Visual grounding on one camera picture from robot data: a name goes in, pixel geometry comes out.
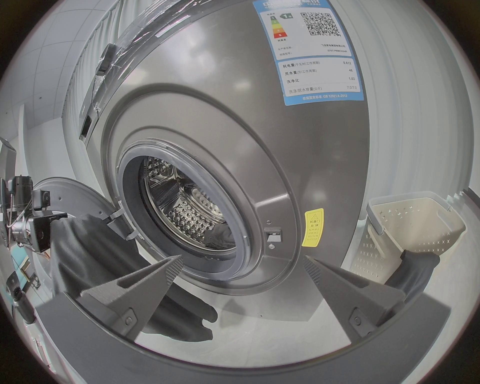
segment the energy rating bar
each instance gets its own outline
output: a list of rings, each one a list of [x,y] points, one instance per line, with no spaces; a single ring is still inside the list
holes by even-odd
[[[276,19],[276,17],[275,16],[270,16],[270,20],[272,21],[273,38],[278,39],[280,37],[287,37],[287,33],[282,28],[282,25]]]

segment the yellow warning sticker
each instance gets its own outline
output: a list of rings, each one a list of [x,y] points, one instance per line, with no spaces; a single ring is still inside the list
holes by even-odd
[[[316,247],[324,230],[324,209],[305,212],[305,237],[302,247]]]

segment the cable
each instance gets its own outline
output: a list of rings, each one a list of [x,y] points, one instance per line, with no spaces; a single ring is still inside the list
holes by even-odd
[[[31,203],[32,203],[32,200],[30,199],[30,201],[28,202],[28,204],[26,205],[24,210],[18,215],[18,217],[15,219],[15,221],[13,223],[7,225],[7,228],[13,227],[15,225],[15,223],[23,217],[23,215],[25,214],[26,210],[28,209],[28,207],[30,206]]]
[[[12,207],[13,207],[13,193],[10,193],[10,214],[9,214],[9,219],[8,219],[8,225],[12,224]],[[8,227],[7,229],[8,229],[8,250],[11,251],[12,248],[10,246],[10,240],[11,240],[11,237],[12,237],[12,228]]]

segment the white plastic basket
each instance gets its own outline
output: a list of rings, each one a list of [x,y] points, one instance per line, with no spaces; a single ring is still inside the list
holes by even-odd
[[[433,252],[441,268],[467,231],[458,213],[433,192],[374,198],[367,213],[350,270],[381,284],[399,267],[403,250]]]

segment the qr code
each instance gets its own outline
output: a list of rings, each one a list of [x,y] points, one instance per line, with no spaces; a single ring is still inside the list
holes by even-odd
[[[302,12],[303,21],[312,36],[341,36],[335,19],[329,13]]]

